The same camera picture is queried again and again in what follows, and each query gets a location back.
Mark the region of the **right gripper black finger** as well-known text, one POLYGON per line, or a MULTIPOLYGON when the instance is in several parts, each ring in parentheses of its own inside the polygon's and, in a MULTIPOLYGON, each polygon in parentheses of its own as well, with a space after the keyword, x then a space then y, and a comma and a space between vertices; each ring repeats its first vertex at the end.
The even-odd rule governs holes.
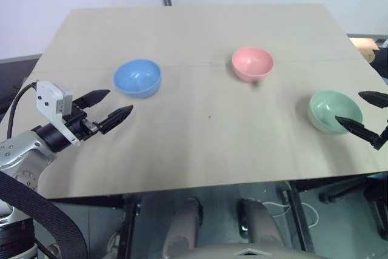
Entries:
POLYGON ((335 119, 351 134, 356 135, 364 141, 370 143, 374 149, 380 150, 383 146, 383 133, 380 135, 364 127, 363 124, 342 116, 336 116, 335 119))
POLYGON ((381 109, 386 108, 388 105, 388 94, 376 92, 376 91, 362 91, 358 95, 367 101, 369 104, 372 104, 381 109))

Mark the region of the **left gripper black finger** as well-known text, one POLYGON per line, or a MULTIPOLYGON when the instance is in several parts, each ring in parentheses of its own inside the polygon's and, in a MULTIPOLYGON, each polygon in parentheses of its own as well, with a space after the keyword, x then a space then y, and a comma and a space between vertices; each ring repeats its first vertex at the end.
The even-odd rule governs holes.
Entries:
POLYGON ((109 93, 109 89, 92 90, 74 100, 73 104, 80 109, 89 108, 101 102, 109 93))
POLYGON ((133 108, 133 105, 129 105, 118 108, 114 112, 108 114, 106 119, 98 123, 98 130, 105 135, 107 132, 121 124, 131 114, 133 108))

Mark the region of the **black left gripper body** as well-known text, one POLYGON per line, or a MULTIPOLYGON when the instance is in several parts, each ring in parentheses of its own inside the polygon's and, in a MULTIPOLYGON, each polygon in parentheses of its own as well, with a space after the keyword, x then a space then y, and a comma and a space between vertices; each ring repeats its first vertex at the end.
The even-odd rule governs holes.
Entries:
POLYGON ((72 104, 71 113, 64 115, 62 119, 65 126, 80 141, 86 141, 99 131, 97 123, 89 121, 87 113, 75 103, 72 104))

